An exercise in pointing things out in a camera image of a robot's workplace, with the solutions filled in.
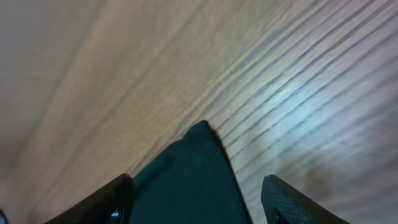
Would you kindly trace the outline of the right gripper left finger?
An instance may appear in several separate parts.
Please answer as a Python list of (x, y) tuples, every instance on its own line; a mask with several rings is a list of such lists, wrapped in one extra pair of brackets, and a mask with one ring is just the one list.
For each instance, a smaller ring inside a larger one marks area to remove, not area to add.
[(133, 196), (132, 177), (121, 174), (46, 224), (128, 224)]

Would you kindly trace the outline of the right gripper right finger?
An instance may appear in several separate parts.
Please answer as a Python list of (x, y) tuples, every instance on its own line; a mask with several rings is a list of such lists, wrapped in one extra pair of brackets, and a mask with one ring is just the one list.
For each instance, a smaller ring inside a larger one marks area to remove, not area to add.
[(280, 179), (263, 179), (261, 203), (268, 224), (348, 224)]

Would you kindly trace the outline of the black polo shirt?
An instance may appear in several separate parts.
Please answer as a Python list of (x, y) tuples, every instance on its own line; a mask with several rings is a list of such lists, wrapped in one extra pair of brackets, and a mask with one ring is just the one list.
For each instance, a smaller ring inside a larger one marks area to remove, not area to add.
[(207, 121), (194, 124), (134, 178), (131, 223), (250, 223), (229, 160)]

